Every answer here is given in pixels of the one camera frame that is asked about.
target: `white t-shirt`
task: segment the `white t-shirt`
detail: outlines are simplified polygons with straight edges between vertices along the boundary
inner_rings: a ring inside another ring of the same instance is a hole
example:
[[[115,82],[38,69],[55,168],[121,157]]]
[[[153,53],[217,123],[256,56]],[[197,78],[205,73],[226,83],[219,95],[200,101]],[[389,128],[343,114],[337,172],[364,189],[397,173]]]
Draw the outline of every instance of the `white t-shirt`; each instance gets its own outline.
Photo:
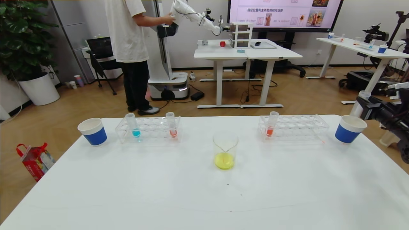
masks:
[[[105,0],[105,11],[112,51],[118,62],[141,62],[149,59],[144,32],[133,16],[144,13],[141,0]]]

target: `yellow liquid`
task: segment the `yellow liquid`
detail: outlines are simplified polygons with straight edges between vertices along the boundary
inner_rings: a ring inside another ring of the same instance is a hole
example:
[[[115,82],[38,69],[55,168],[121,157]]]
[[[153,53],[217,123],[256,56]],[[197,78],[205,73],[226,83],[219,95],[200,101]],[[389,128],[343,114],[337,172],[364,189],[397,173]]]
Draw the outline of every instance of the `yellow liquid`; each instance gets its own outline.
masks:
[[[231,169],[234,165],[233,156],[228,153],[219,153],[214,157],[214,164],[220,169]]]

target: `sneaker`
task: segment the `sneaker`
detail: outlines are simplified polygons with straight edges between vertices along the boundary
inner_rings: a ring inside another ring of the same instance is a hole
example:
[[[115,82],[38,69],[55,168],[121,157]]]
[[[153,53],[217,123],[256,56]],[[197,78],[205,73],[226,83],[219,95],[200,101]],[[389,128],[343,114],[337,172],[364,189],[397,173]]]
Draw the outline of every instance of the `sneaker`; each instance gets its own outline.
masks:
[[[147,110],[138,110],[139,115],[153,115],[159,113],[160,109],[156,107],[149,107]]]
[[[135,111],[136,110],[136,107],[133,107],[133,106],[128,106],[128,112],[133,112],[133,111]]]

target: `red paper bag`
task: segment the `red paper bag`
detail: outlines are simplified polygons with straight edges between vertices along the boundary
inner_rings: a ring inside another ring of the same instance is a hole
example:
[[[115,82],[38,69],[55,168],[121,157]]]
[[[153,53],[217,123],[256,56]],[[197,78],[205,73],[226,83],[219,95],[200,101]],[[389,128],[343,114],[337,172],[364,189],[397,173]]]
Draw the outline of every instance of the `red paper bag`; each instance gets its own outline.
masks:
[[[19,149],[20,146],[26,148],[24,153]],[[28,146],[28,148],[24,144],[19,144],[16,148],[18,155],[21,157],[21,162],[37,182],[55,163],[54,158],[45,149],[46,147],[47,143],[40,147]]]

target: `blue liquid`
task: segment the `blue liquid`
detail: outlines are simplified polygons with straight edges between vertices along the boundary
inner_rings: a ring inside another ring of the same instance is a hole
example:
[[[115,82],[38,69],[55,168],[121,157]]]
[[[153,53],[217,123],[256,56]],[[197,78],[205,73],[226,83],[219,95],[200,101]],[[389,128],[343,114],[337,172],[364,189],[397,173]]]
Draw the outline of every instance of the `blue liquid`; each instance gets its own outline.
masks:
[[[141,135],[141,131],[139,131],[139,129],[134,129],[132,130],[132,135],[138,138]]]

